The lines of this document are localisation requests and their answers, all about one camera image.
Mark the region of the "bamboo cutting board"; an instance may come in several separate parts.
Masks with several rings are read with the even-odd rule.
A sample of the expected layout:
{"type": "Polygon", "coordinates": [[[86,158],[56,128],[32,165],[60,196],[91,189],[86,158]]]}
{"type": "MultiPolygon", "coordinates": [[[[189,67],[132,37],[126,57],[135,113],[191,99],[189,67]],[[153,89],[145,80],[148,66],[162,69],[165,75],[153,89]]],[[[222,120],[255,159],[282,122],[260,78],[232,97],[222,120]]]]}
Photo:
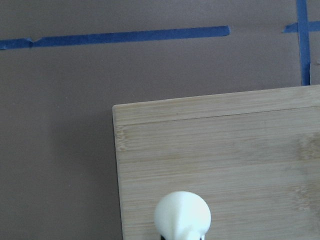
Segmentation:
{"type": "Polygon", "coordinates": [[[158,240],[174,191],[211,210],[208,240],[320,237],[320,87],[115,105],[123,238],[158,240]]]}

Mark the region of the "white steamed bun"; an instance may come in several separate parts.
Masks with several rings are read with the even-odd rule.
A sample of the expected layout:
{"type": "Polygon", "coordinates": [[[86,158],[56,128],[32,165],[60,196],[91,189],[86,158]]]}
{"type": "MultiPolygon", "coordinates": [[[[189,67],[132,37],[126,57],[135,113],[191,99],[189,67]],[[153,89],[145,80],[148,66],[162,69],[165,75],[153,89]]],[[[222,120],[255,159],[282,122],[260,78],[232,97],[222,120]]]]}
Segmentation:
{"type": "Polygon", "coordinates": [[[206,237],[211,220],[208,204],[189,191],[167,194],[154,210],[154,225],[166,240],[200,240],[206,237]]]}

